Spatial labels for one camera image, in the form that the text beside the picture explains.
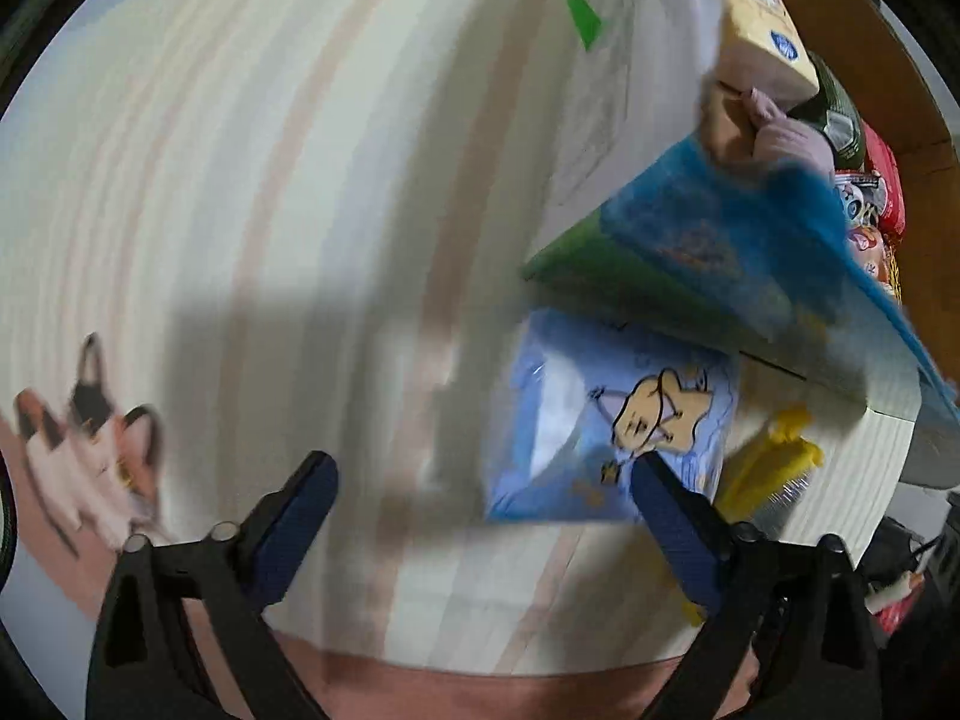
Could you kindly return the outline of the yellow clear pouch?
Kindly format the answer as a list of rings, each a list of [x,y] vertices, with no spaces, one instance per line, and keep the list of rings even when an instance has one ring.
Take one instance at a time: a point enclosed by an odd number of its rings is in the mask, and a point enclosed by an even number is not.
[[[811,426],[807,406],[776,411],[722,468],[715,507],[726,522],[748,522],[778,539],[823,465],[823,450],[802,433]]]

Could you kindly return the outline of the blue tissue pack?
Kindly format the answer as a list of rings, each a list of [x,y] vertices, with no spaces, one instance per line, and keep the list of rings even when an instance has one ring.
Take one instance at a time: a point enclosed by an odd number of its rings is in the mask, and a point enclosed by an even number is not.
[[[739,361],[641,325],[529,314],[491,408],[491,522],[638,522],[631,466],[656,452],[711,497],[736,416]]]

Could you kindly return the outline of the red snack packet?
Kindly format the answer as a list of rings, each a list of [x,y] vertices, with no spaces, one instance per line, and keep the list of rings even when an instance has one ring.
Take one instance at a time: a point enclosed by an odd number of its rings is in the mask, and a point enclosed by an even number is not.
[[[885,185],[884,210],[880,213],[878,229],[898,245],[907,232],[907,207],[895,153],[867,122],[862,122],[862,130],[866,138],[866,166],[882,177]]]

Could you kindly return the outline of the purple plush toy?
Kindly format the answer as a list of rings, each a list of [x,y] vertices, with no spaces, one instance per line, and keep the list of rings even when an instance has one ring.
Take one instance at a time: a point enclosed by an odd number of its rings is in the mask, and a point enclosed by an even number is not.
[[[805,122],[791,119],[768,94],[757,88],[744,91],[740,100],[757,129],[755,161],[768,164],[791,161],[808,167],[827,181],[833,179],[833,151],[822,133]]]

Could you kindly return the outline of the green wipes pack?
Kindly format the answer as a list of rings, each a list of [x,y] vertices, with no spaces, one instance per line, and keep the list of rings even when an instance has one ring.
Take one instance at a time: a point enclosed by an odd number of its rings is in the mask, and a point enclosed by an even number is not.
[[[788,110],[791,119],[810,125],[832,149],[839,171],[859,171],[866,162],[866,137],[861,115],[838,76],[820,55],[809,54],[818,80],[818,93]]]

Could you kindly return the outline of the yellow tissue box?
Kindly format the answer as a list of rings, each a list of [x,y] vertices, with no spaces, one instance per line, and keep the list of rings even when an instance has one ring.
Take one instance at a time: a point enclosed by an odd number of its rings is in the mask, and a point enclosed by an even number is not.
[[[817,71],[782,0],[724,0],[716,80],[758,89],[782,110],[820,89]]]

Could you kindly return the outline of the cartoon snack packet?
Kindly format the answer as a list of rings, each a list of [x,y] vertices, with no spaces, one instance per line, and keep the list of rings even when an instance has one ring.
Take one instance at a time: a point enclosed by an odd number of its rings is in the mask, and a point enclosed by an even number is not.
[[[900,299],[895,257],[880,231],[887,204],[884,177],[875,172],[838,171],[833,184],[846,216],[853,259],[890,298]]]

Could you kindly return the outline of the striped cat tablecloth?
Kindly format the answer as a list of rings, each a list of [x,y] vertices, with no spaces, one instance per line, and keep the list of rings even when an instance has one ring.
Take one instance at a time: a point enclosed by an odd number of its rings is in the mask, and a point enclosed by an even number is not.
[[[37,495],[75,455],[18,422],[88,337],[160,423],[169,538],[337,459],[268,615],[335,717],[626,718],[664,682],[693,632],[643,528],[490,525],[477,486],[575,50],[563,0],[125,0],[50,48],[2,122],[2,617],[68,717],[110,527]]]

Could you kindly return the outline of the open cardboard box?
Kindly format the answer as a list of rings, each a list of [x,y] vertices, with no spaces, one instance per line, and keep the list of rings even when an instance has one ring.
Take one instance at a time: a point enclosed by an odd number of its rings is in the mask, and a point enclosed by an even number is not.
[[[889,298],[854,261],[825,182],[799,167],[737,176],[692,140],[617,181],[527,263],[529,278],[622,310],[686,322],[913,425],[903,479],[958,481],[958,153],[910,53],[955,32],[958,0],[786,0],[815,54],[889,145],[907,229]]]

